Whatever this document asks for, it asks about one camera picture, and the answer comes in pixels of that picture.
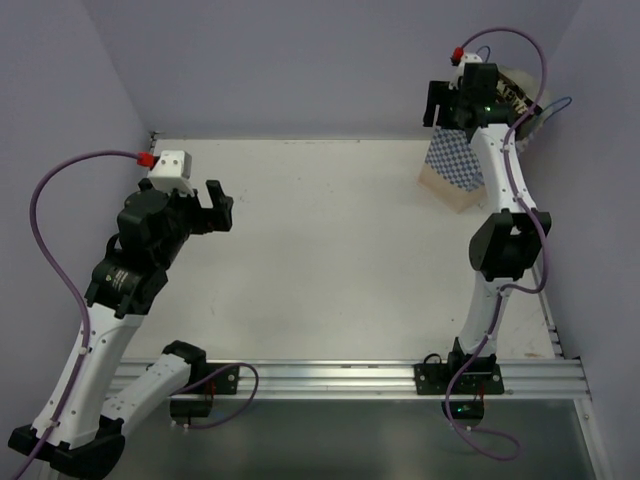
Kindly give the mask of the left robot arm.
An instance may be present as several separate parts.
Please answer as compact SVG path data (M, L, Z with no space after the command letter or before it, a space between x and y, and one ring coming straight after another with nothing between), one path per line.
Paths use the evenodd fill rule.
M126 199L118 232L80 303L84 318L75 351L41 413L11 433L10 449L68 476L102 479L119 461L127 437L162 401L205 386L205 351L173 341L140 377L118 394L108 393L186 240L232 227L232 198L217 180L207 181L206 189L209 208L197 193L164 192L148 180Z

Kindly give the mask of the blue checkered paper bag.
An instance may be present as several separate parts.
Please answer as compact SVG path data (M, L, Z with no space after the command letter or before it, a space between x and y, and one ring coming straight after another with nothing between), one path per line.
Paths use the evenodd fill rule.
M523 154L554 115L571 105L570 96L551 98L544 92L533 116L518 127L516 148ZM465 134L437 127L434 130L418 183L455 213L482 202L486 196L481 166Z

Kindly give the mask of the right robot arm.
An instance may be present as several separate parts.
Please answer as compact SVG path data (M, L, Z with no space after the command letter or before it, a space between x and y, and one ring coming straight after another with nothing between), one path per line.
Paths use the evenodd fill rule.
M491 212L469 242L475 286L467 319L446 359L414 366L420 395L489 393L504 386L497 337L504 310L520 279L536 262L551 228L526 190L513 126L513 106L498 99L499 69L476 55L455 61L452 81L429 85L423 122L460 135L476 155Z

